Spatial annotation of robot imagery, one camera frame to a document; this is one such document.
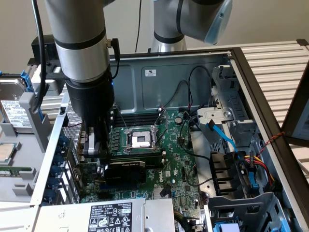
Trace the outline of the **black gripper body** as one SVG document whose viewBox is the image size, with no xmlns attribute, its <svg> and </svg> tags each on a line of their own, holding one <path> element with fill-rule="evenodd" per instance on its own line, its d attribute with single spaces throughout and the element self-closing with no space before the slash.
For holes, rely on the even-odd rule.
<svg viewBox="0 0 309 232">
<path fill-rule="evenodd" d="M 114 103 L 112 74 L 106 71 L 98 79 L 79 83 L 72 79 L 65 81 L 74 112 L 85 122 L 87 128 L 105 131 L 105 121 Z"/>
</svg>

